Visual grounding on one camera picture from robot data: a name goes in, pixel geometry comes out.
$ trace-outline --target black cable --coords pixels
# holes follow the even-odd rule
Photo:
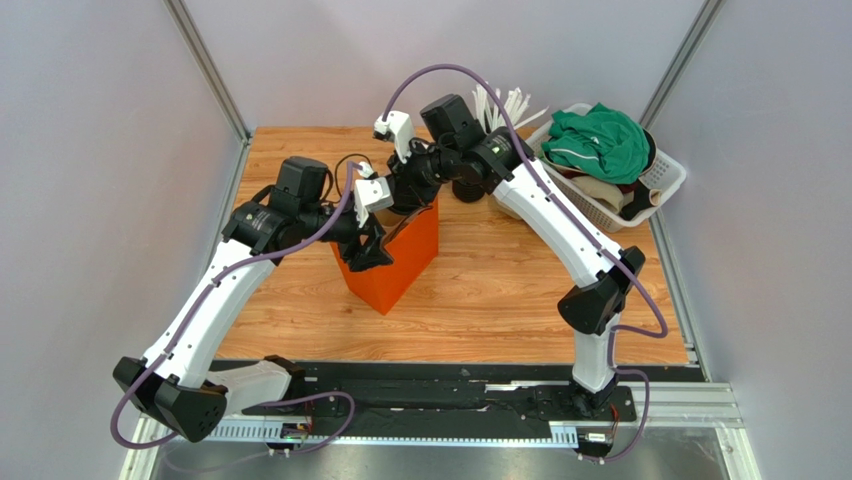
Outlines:
[[[337,181],[337,174],[340,170],[340,165],[342,165],[343,162],[352,157],[363,158],[367,161],[367,163],[370,164],[370,168],[373,168],[373,162],[370,161],[370,157],[364,155],[363,153],[350,153],[349,155],[346,155],[345,157],[341,158],[340,161],[337,162],[337,165],[334,166],[334,188],[337,190],[337,195],[341,198],[343,197],[343,192],[340,191],[340,182]]]
[[[320,199],[321,202],[324,202],[325,199],[328,198],[328,194],[331,193],[331,187],[337,183],[334,177],[331,176],[330,170],[326,170],[325,174],[328,177],[328,188],[325,190],[325,193],[322,194],[322,198]]]
[[[263,199],[266,198],[267,195],[269,195],[269,192],[272,191],[272,187],[273,185],[267,185],[261,188],[259,192],[255,193],[254,196],[251,197],[251,201],[255,203],[262,202]]]

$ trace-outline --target gray wall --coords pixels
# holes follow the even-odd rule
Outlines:
[[[191,291],[238,144],[159,1],[4,1],[0,65],[0,478],[116,478],[112,368]]]
[[[601,101],[639,118],[701,0],[188,0],[250,127],[372,125],[433,63],[533,94],[530,113]],[[471,80],[433,73],[398,109],[416,113]]]
[[[705,359],[767,479],[848,478],[852,3],[728,2],[654,133]]]

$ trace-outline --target plastic basket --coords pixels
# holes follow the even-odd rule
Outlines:
[[[564,111],[573,112],[578,115],[585,115],[591,109],[592,106],[589,104],[577,103],[572,105],[570,108],[566,108]],[[686,179],[686,170],[683,166],[660,150],[658,145],[657,159],[654,162],[654,165],[651,167],[651,170],[647,171],[639,178],[648,188],[658,189],[662,192],[662,195],[660,196],[660,204],[656,207],[643,210],[636,215],[633,220],[625,220],[609,211],[594,198],[583,193],[576,185],[574,185],[574,182],[563,177],[562,174],[553,168],[553,164],[547,160],[544,156],[544,152],[541,150],[541,144],[550,140],[548,132],[550,131],[550,126],[552,124],[553,121],[547,122],[538,130],[533,132],[530,138],[527,139],[527,144],[533,149],[536,157],[541,159],[544,164],[544,169],[550,175],[550,178],[556,183],[556,186],[559,187],[559,190],[562,190],[562,193],[571,200],[571,203],[576,205],[577,208],[583,212],[583,215],[588,217],[589,220],[607,232],[617,232],[624,227],[635,227],[647,220],[654,214],[654,212],[657,211],[658,208],[671,198]]]

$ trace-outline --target green cloth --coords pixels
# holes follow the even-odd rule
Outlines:
[[[586,115],[555,112],[551,138],[541,145],[550,161],[615,184],[630,184],[648,165],[642,127],[627,115],[595,105]]]

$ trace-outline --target wooden table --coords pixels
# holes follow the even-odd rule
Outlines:
[[[392,145],[373,140],[368,128],[258,129],[236,203],[274,183],[281,161],[289,156],[334,166],[344,155],[360,152],[384,173],[391,151]],[[438,257],[387,316],[349,292],[330,246],[317,243],[284,259],[249,300],[218,356],[572,362],[572,329],[557,313],[556,302],[573,282],[556,255],[523,221],[496,211],[485,199],[463,204],[449,186],[440,194],[440,215]],[[640,279],[671,326],[664,340],[619,334],[617,361],[686,363],[648,225],[612,238],[622,246],[638,245],[645,253]],[[659,328],[635,289],[622,323]]]

